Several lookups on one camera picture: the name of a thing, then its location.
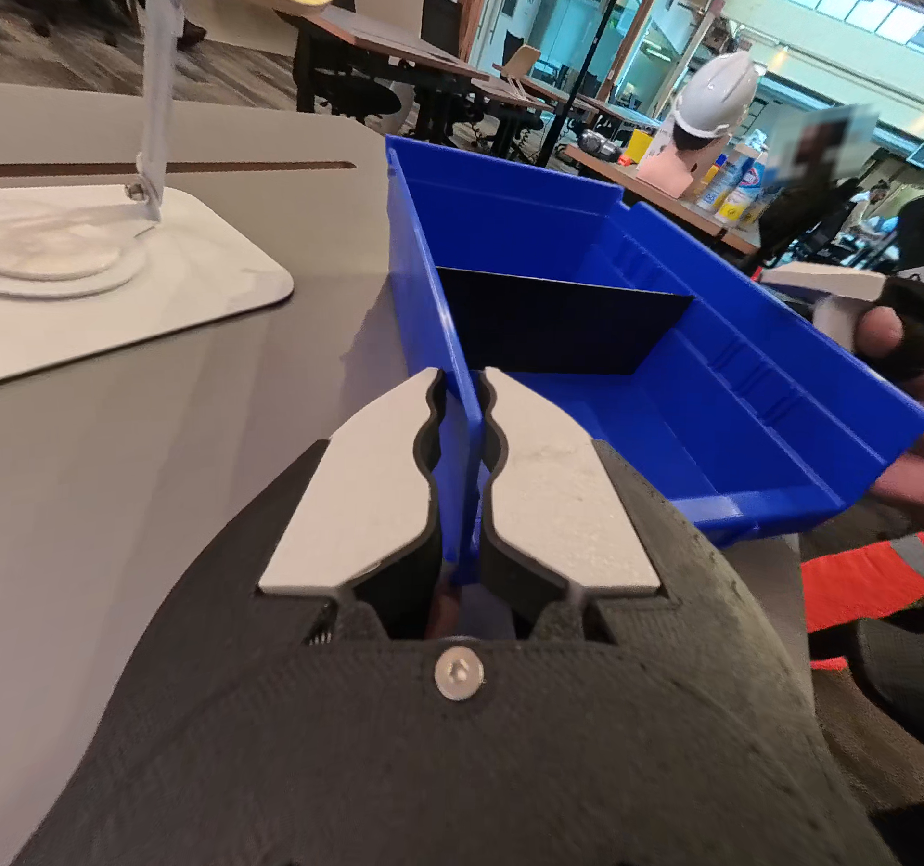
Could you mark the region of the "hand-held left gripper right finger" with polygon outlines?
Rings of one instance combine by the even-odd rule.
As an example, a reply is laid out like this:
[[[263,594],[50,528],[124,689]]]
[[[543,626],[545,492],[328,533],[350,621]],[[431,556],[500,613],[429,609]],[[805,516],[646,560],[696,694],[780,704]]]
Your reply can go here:
[[[498,368],[479,388],[483,585],[508,603],[656,594],[661,578],[586,430]]]

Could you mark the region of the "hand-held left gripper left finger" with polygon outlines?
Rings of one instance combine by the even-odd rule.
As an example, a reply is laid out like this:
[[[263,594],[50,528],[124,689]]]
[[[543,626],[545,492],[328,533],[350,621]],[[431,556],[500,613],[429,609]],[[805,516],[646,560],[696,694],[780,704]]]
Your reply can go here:
[[[425,542],[438,507],[426,447],[442,406],[445,374],[426,367],[334,432],[260,576],[261,594],[342,595]]]

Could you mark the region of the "blue divided storage bin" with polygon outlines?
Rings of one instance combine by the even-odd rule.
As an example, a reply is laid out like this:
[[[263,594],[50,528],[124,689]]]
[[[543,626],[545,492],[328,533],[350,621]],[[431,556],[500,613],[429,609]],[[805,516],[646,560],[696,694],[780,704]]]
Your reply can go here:
[[[690,295],[631,375],[508,374],[610,444],[714,544],[803,532],[922,435],[922,409],[649,205],[591,179],[388,137],[390,283],[411,375],[444,371],[445,560],[478,576],[483,438],[439,267]]]

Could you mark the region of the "grey desk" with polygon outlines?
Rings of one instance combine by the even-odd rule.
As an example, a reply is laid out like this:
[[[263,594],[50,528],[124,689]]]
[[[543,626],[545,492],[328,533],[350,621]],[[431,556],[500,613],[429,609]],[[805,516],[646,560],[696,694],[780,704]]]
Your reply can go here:
[[[819,864],[812,716],[740,578],[614,456],[667,594],[477,641],[259,595],[315,440],[404,371],[386,154],[181,104],[174,177],[296,278],[268,313],[2,388],[2,864]]]

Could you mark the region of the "dark office desk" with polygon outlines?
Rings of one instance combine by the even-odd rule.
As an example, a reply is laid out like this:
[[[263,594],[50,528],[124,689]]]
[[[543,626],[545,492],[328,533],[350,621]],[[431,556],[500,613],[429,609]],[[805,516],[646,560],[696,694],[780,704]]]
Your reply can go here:
[[[297,31],[293,79],[302,113],[314,113],[321,101],[334,116],[386,116],[400,104],[385,82],[405,83],[424,98],[413,137],[442,144],[452,101],[490,77],[400,28],[333,5],[288,21]]]

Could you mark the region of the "person's right hand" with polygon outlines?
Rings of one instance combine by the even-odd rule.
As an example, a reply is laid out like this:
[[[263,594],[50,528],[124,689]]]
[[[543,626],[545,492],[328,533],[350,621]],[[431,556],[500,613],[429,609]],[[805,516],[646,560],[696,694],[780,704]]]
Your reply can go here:
[[[904,340],[905,326],[895,309],[875,306],[858,319],[854,346],[859,357],[879,361],[898,350]]]

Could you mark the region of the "white wipes canister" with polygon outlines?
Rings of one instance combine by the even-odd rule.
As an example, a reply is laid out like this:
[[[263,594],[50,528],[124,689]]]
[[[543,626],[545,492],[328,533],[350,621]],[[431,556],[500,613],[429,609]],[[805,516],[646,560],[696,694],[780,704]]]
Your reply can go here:
[[[703,189],[699,192],[699,197],[695,202],[696,207],[702,210],[703,213],[708,213],[715,208],[717,202],[727,190],[725,185],[728,179],[727,167],[728,156],[720,155],[717,157],[713,167],[710,168],[707,177],[703,180]]]
[[[761,191],[767,160],[768,153],[761,152],[719,203],[714,217],[722,228],[732,229],[742,223],[746,210],[756,201]]]

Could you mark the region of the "brown wooden table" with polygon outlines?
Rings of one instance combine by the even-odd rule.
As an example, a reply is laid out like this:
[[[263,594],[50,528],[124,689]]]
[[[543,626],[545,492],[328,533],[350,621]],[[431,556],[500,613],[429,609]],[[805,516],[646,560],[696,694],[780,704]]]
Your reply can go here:
[[[627,205],[644,202],[653,206],[677,225],[697,236],[706,246],[718,251],[730,251],[733,259],[751,257],[759,251],[760,241],[756,224],[745,228],[725,228],[693,202],[672,198],[651,184],[640,181],[636,167],[621,167],[618,163],[610,163],[589,155],[575,144],[564,147],[562,158],[577,164],[582,174],[605,179],[622,188],[623,202]]]

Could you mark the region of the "black bin divider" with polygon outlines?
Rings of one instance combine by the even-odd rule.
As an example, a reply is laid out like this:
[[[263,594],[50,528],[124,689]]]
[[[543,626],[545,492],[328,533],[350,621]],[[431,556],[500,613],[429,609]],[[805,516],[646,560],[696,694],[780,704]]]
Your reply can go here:
[[[439,267],[467,370],[631,375],[693,297]]]

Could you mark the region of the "pink mannequin head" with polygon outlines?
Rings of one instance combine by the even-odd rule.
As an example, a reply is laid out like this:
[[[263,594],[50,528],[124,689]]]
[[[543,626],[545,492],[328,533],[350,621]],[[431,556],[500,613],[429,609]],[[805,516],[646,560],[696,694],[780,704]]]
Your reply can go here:
[[[691,200],[728,141],[727,133],[715,138],[690,134],[672,110],[638,163],[635,181],[672,199]]]

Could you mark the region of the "white hard hat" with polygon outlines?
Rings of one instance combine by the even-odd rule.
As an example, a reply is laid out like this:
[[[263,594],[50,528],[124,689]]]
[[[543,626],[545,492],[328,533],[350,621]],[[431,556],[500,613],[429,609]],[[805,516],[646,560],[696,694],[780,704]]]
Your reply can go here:
[[[694,73],[676,96],[676,125],[706,140],[731,134],[745,117],[759,79],[757,65],[748,51],[714,57]]]

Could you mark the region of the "orange safety vest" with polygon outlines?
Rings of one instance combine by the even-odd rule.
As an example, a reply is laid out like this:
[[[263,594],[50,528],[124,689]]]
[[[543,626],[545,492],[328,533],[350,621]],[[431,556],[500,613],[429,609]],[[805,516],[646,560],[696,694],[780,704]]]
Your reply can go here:
[[[922,631],[921,532],[816,557],[801,565],[801,576],[812,671],[847,669],[840,640],[855,621],[884,619]]]

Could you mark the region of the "light wooden chair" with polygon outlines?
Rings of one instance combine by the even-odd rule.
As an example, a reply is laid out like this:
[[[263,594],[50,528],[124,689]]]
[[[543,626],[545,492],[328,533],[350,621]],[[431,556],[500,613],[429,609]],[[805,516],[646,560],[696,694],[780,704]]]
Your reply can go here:
[[[500,78],[506,81],[508,87],[518,96],[525,99],[527,93],[521,85],[521,81],[528,76],[539,58],[540,51],[538,49],[523,44],[504,64],[500,65],[495,63],[492,66],[499,72]]]

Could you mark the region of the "person's dark trousers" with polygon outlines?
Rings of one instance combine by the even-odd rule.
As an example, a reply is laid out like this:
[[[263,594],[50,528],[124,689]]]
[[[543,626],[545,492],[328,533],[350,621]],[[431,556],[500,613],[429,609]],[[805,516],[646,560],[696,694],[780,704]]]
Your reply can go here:
[[[923,863],[922,604],[808,635],[821,730],[901,864]]]

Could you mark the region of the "clear round stand foot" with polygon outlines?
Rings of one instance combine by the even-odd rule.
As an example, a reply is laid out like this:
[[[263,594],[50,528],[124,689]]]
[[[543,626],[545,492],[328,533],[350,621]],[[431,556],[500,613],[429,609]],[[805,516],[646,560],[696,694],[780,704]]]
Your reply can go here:
[[[122,288],[144,269],[159,223],[130,203],[77,205],[36,194],[2,203],[1,296],[63,301]]]

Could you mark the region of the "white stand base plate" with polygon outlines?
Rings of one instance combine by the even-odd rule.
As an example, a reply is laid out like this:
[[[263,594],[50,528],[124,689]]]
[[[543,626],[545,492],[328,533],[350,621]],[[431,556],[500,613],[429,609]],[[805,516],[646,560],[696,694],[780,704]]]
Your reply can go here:
[[[130,203],[159,223],[142,272],[115,291],[63,301],[1,298],[1,378],[214,323],[288,299],[294,280],[203,202],[166,189],[154,218],[118,184],[2,190],[2,203],[28,194],[60,204]]]

